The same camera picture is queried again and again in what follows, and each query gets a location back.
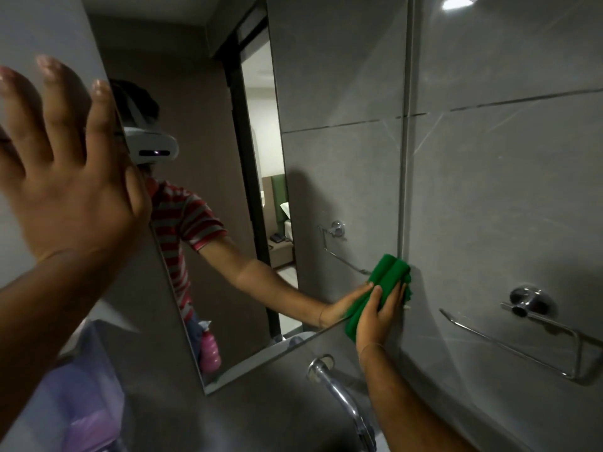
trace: ceiling light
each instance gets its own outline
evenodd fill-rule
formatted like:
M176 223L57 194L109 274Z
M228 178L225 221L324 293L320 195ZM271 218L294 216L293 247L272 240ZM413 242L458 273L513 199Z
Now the ceiling light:
M442 3L443 11L451 11L453 9L466 8L467 6L471 6L477 0L444 0Z

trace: striped shirt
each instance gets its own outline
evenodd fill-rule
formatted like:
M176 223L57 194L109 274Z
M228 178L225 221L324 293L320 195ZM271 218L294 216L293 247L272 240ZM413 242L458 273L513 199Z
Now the striped shirt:
M153 197L151 226L170 274L180 314L187 321L193 315L191 281L180 242L185 241L197 251L215 238L226 236L227 231L194 193L154 178L147 179L147 189Z

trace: purple bag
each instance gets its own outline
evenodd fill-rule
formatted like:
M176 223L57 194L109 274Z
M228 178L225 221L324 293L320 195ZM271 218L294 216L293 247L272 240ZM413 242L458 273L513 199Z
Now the purple bag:
M117 440L124 392L93 324L79 352L44 376L0 452L96 452Z

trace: ceiling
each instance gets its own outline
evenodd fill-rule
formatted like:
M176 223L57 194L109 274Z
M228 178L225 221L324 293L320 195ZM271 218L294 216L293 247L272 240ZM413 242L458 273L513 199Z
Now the ceiling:
M88 14L205 25L219 0L82 0Z
M273 89L274 72L270 42L264 44L243 62L243 78L248 89Z

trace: pink bottle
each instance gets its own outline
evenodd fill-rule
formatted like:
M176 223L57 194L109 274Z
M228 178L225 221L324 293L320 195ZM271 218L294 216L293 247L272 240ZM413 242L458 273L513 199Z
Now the pink bottle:
M204 374L217 371L222 364L222 358L220 357L220 350L218 349L216 338L212 332L209 331L210 323L211 322L206 322L205 320L199 322L199 325L203 329L203 334L201 335L201 361L199 362L199 368Z

